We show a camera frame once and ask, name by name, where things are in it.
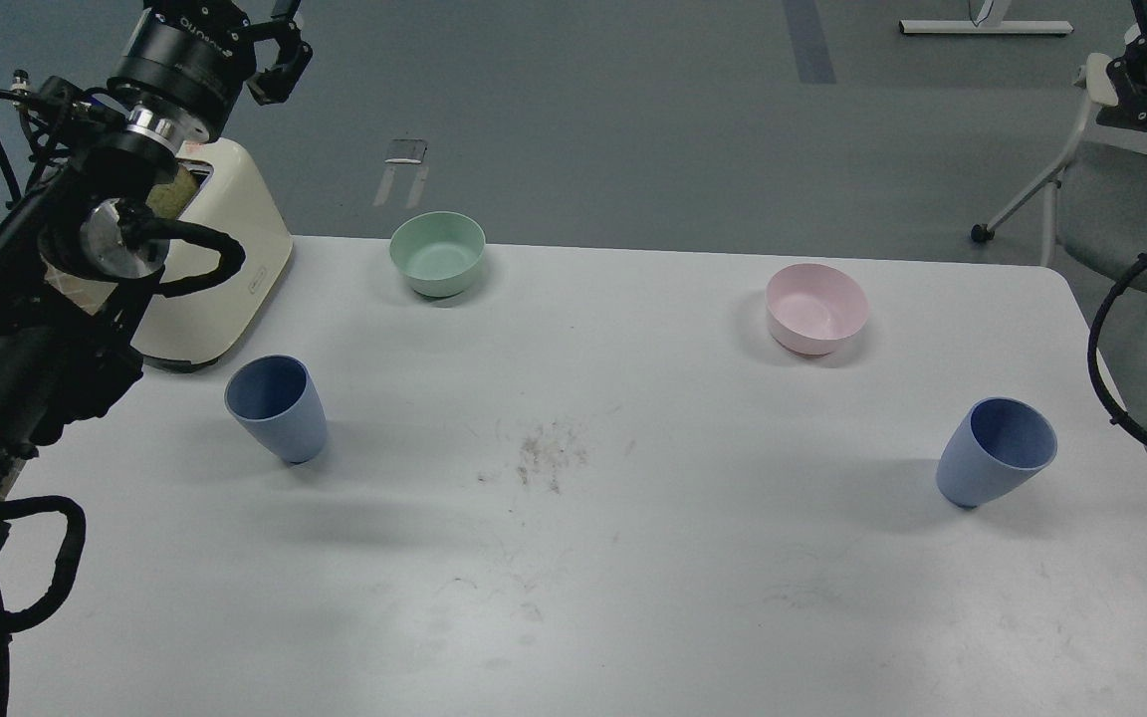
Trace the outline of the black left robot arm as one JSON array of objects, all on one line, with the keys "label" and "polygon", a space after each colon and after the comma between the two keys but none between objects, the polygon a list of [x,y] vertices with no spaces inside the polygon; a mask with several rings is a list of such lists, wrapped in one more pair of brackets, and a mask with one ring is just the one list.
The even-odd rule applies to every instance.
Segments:
[{"label": "black left robot arm", "polygon": [[313,46],[301,5],[252,22],[232,1],[145,1],[103,86],[24,70],[0,88],[0,716],[10,644],[67,602],[87,538],[68,496],[13,499],[19,469],[64,428],[106,416],[141,380],[133,346],[154,299],[223,286],[250,262],[241,241],[159,215],[189,142],[223,130],[243,92],[290,98]]}]

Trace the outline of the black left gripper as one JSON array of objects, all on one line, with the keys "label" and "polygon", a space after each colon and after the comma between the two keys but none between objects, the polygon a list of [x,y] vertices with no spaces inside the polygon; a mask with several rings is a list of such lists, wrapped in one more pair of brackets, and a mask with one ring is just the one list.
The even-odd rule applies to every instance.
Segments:
[{"label": "black left gripper", "polygon": [[128,108],[166,114],[188,139],[218,139],[243,91],[281,104],[314,57],[301,3],[278,1],[253,22],[232,1],[145,1],[108,89]]}]

